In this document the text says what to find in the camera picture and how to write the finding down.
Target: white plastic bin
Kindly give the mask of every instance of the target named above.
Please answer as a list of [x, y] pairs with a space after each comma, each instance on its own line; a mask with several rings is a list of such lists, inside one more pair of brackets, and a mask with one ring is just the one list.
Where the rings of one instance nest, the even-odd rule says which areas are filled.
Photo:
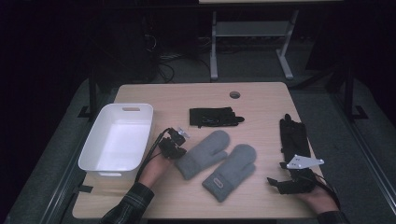
[[78, 166], [96, 176], [134, 178], [143, 159], [152, 125], [148, 104], [103, 107], [81, 151]]

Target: plaid sleeve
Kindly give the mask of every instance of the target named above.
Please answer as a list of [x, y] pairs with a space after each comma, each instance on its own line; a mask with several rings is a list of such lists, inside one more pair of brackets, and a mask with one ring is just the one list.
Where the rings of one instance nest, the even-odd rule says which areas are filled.
[[318, 215], [319, 224], [349, 224], [347, 217], [344, 213], [334, 211], [325, 212]]
[[136, 223], [143, 216], [154, 197], [151, 189], [140, 183], [134, 183], [120, 203], [108, 211], [99, 224]]

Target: background table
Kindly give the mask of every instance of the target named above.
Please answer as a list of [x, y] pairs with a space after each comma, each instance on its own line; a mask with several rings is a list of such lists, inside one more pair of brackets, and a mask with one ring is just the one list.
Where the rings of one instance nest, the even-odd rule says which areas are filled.
[[[238, 91], [240, 98], [230, 97]], [[204, 170], [193, 179], [183, 179], [173, 166], [155, 186], [156, 196], [144, 214], [145, 218], [296, 218], [314, 214], [291, 195], [280, 195], [266, 177], [290, 180], [289, 172], [279, 167], [279, 120], [285, 114], [300, 121], [289, 91], [283, 83], [206, 83], [149, 84], [120, 87], [115, 103], [148, 103], [154, 107], [154, 132], [151, 142], [169, 127], [181, 127], [191, 138], [183, 145], [190, 149], [215, 130], [231, 137], [226, 148], [231, 152], [238, 144], [249, 144], [257, 151], [255, 173], [246, 179], [224, 203], [202, 187], [202, 182], [218, 167]], [[231, 106], [245, 121], [236, 127], [198, 129], [189, 126], [189, 109], [194, 107]], [[318, 167], [314, 171], [321, 174]], [[84, 185], [91, 193], [78, 195], [73, 215], [78, 218], [101, 217], [119, 203], [133, 180], [95, 179], [87, 175]]]

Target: gray carpet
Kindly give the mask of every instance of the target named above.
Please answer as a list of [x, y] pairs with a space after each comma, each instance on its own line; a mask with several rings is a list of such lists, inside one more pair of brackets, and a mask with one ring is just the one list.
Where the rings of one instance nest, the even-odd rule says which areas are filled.
[[[288, 86], [295, 85], [315, 74], [315, 71], [304, 70], [311, 46], [310, 43], [299, 42], [290, 46], [287, 57], [291, 70], [296, 72], [294, 80], [283, 77], [273, 51], [276, 46], [270, 45], [261, 50], [220, 54], [218, 82], [282, 81]], [[208, 54], [200, 55], [200, 59], [207, 64]], [[182, 59], [168, 64], [175, 69], [175, 83], [210, 81], [209, 71], [202, 61]], [[171, 75], [167, 67], [163, 67], [163, 71], [166, 75]], [[337, 96], [330, 95], [323, 88], [326, 80], [323, 78], [303, 91], [290, 92], [299, 115], [306, 124], [317, 157], [325, 160], [321, 167], [323, 174], [337, 187], [343, 211], [351, 223], [396, 223], [396, 216], [377, 185], [350, 124], [334, 100]], [[153, 83], [163, 83], [163, 80], [158, 76]], [[111, 103], [115, 94], [100, 95], [99, 105]], [[359, 82], [355, 88], [355, 103], [361, 105], [369, 116], [369, 119], [357, 120], [356, 126], [370, 147], [375, 149], [373, 154], [376, 160], [394, 184], [395, 128], [376, 106], [371, 93]], [[12, 208], [11, 224], [97, 222], [75, 219], [71, 215], [75, 200], [74, 188], [84, 176], [84, 172], [78, 169], [76, 158], [92, 126], [88, 119], [78, 118], [78, 113], [88, 104], [88, 82], [85, 81], [76, 92], [58, 130]], [[278, 223], [316, 221], [279, 220]]]

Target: folded black cloth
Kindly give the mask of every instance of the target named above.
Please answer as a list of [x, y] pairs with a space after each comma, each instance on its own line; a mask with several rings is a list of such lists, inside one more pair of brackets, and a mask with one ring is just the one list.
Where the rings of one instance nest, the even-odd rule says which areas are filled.
[[190, 125], [198, 128], [237, 126], [244, 120], [242, 117], [237, 117], [230, 107], [190, 109]]
[[290, 115], [286, 114], [285, 118], [280, 120], [279, 128], [285, 162], [290, 162], [296, 154], [311, 157], [303, 123], [293, 121]]

